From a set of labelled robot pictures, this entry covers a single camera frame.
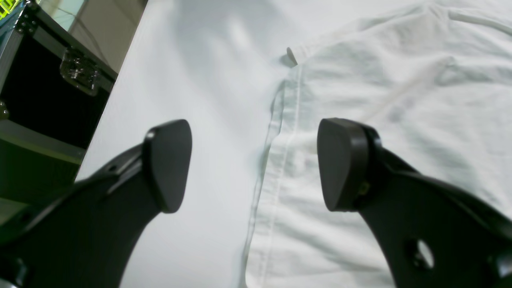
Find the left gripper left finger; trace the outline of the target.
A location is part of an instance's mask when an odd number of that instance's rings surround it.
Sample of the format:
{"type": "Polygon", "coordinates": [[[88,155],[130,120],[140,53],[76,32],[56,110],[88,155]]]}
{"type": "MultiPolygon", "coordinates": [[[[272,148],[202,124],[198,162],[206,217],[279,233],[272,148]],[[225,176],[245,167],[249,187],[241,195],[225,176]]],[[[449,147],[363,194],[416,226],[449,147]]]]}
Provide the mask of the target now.
{"type": "Polygon", "coordinates": [[[2,288],[118,288],[146,226],[179,210],[191,153],[190,124],[173,120],[54,196],[2,200],[2,288]]]}

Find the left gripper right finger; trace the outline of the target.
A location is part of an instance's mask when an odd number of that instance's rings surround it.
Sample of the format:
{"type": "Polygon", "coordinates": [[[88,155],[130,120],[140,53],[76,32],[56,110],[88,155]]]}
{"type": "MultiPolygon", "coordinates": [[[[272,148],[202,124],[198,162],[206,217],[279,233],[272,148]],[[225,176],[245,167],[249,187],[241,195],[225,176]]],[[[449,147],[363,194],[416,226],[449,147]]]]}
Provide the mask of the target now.
{"type": "Polygon", "coordinates": [[[397,288],[510,288],[512,226],[501,212],[420,174],[371,126],[325,118],[317,148],[327,209],[360,214],[397,288]]]}

